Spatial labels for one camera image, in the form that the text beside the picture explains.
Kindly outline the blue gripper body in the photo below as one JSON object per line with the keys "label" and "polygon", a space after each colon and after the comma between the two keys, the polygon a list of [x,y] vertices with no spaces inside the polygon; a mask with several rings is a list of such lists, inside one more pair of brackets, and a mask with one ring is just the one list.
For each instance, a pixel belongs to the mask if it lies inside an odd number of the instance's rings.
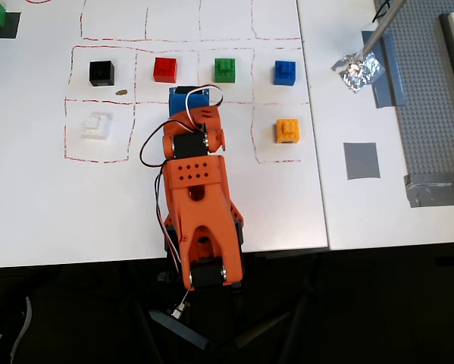
{"label": "blue gripper body", "polygon": [[[174,115],[186,110],[186,95],[196,86],[175,86],[169,89],[169,115]],[[189,108],[200,108],[209,105],[209,90],[197,90],[188,98]]]}

